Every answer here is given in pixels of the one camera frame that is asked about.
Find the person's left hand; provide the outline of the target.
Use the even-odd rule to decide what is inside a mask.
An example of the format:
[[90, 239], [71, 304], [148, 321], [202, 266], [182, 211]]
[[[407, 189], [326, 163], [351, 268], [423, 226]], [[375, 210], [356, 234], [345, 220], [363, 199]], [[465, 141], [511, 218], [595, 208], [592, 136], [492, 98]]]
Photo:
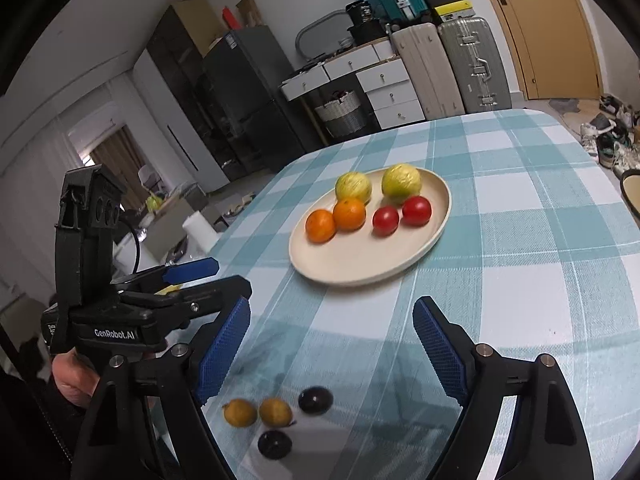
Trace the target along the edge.
[[52, 360], [56, 388], [71, 404], [88, 408], [101, 376], [75, 348], [58, 353]]

